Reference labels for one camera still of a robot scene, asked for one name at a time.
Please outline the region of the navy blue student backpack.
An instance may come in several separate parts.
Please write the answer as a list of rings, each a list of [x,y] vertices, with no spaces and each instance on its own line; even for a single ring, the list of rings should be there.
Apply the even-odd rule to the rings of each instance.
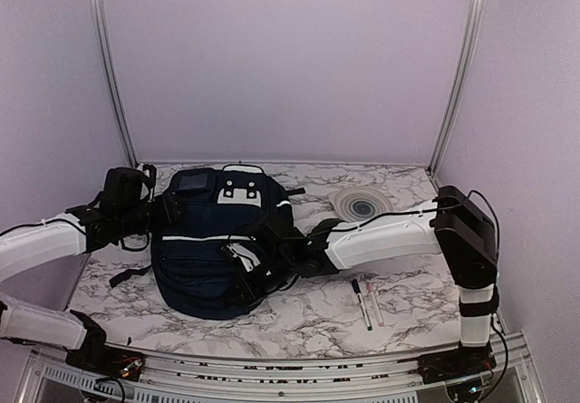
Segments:
[[[175,193],[184,206],[175,225],[155,230],[150,239],[150,269],[171,309],[204,320],[230,320],[251,312],[228,304],[228,288],[237,274],[260,285],[267,296],[296,278],[276,251],[277,235],[267,227],[273,222],[283,236],[295,234],[294,193],[262,168],[181,170],[163,193]],[[254,252],[261,264],[246,273],[229,263],[220,249],[230,243]]]

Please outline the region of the blue cap marker pen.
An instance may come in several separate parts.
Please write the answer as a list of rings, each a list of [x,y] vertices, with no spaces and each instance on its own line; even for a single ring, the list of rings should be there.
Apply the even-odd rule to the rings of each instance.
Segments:
[[[351,286],[353,288],[354,294],[356,295],[361,313],[362,313],[362,318],[364,320],[364,325],[365,328],[367,329],[367,331],[372,331],[372,323],[371,323],[371,319],[365,304],[365,301],[363,299],[363,295],[361,292],[361,288],[360,285],[358,283],[358,281],[356,279],[352,279],[351,280]]]

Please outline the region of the pink cap marker pen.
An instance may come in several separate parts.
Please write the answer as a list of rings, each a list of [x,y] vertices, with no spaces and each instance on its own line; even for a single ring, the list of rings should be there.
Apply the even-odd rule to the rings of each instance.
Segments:
[[[373,311],[375,314],[377,324],[379,327],[383,328],[385,326],[385,324],[384,324],[384,319],[382,317],[382,311],[381,311],[380,305],[378,303],[378,299],[376,297],[376,293],[374,291],[374,288],[373,288],[371,282],[366,282],[366,289],[367,289],[367,293],[369,295],[369,298],[371,299],[372,308],[373,308]]]

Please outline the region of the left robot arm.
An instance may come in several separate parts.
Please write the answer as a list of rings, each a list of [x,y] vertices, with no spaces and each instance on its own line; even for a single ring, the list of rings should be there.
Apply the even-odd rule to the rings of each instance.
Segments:
[[[1,234],[1,279],[42,264],[90,254],[108,245],[124,246],[126,238],[151,238],[157,229],[176,224],[183,206],[172,193],[155,193],[157,169],[111,168],[93,201],[71,207],[37,223],[22,224]],[[74,312],[58,312],[1,295],[1,336],[5,340],[38,342],[78,350],[96,371],[113,365],[114,351],[89,336],[94,326]]]

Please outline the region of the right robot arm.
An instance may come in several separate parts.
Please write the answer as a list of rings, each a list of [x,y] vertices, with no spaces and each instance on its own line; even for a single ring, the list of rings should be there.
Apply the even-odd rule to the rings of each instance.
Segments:
[[[387,212],[359,222],[329,218],[303,234],[271,212],[254,224],[247,237],[229,238],[224,248],[252,269],[241,269],[227,299],[249,305],[280,290],[293,277],[336,274],[359,265],[419,254],[445,258],[459,288],[459,346],[449,366],[467,374],[484,359],[492,316],[498,310],[499,227],[473,201],[445,186],[438,195],[407,211]]]

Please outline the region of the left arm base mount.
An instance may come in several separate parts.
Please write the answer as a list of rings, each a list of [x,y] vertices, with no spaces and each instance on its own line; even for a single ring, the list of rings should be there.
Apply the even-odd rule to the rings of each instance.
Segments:
[[[109,346],[105,330],[96,321],[83,312],[70,313],[81,321],[87,333],[79,349],[67,350],[68,365],[114,379],[140,379],[146,359],[142,353]]]

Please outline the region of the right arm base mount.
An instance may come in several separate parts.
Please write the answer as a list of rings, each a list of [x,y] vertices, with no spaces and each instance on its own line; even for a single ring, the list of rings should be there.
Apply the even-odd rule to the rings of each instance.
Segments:
[[[461,343],[452,350],[421,355],[417,358],[417,373],[424,384],[461,379],[497,366],[491,345],[467,347]]]

